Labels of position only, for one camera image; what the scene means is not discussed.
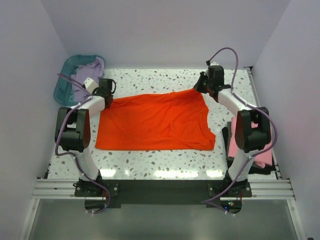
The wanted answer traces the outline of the orange t shirt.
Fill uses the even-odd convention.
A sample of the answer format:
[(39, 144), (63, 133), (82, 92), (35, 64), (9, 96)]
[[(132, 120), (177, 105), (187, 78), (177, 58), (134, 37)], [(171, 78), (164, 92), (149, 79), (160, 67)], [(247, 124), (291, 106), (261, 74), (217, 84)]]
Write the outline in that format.
[(95, 147), (113, 151), (211, 151), (209, 109), (194, 89), (117, 98), (100, 113)]

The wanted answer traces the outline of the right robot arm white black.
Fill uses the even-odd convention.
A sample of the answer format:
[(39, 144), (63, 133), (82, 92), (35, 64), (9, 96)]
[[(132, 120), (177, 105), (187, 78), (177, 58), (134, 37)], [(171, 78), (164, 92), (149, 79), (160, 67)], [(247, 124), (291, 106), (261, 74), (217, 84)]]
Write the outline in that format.
[(220, 65), (202, 71), (194, 89), (209, 94), (236, 117), (234, 139), (238, 150), (221, 187), (222, 193), (233, 197), (246, 186), (254, 159), (271, 142), (269, 111), (237, 96), (232, 86), (225, 84), (225, 72)]

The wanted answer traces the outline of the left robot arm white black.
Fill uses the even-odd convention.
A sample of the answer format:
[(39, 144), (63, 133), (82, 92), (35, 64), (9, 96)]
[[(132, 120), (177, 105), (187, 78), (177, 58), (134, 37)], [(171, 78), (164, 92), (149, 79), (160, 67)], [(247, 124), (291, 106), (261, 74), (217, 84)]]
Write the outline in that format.
[(61, 107), (57, 113), (55, 127), (55, 149), (57, 157), (71, 156), (79, 172), (79, 179), (87, 181), (86, 191), (99, 196), (104, 184), (97, 180), (100, 170), (94, 164), (89, 149), (91, 142), (90, 119), (110, 108), (117, 89), (113, 79), (101, 78), (98, 83), (87, 78), (88, 84), (60, 75), (85, 94), (85, 99), (70, 107)]

